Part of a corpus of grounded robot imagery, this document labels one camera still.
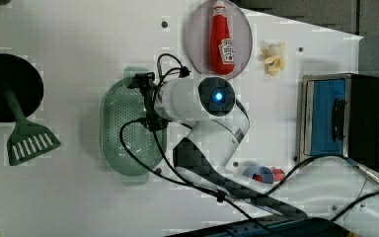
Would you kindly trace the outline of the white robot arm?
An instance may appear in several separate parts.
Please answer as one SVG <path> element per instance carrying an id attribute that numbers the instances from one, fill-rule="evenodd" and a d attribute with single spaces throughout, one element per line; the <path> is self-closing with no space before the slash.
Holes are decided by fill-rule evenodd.
<path id="1" fill-rule="evenodd" d="M 189 133 L 173 149 L 173 165 L 192 184 L 291 219 L 320 217 L 360 237 L 379 237 L 379 173 L 351 158 L 313 156 L 276 185 L 228 170 L 250 118 L 227 80 L 149 82 L 141 93 L 150 125 L 189 125 Z"/>

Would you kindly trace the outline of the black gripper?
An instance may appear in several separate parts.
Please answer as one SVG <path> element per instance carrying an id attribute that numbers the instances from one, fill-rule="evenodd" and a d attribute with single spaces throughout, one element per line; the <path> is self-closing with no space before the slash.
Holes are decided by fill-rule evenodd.
<path id="1" fill-rule="evenodd" d="M 157 88 L 150 88 L 144 94 L 144 105 L 146 109 L 145 127 L 149 131 L 158 131 L 168 127 L 168 120 L 161 118 L 155 111 L 155 97 Z"/>

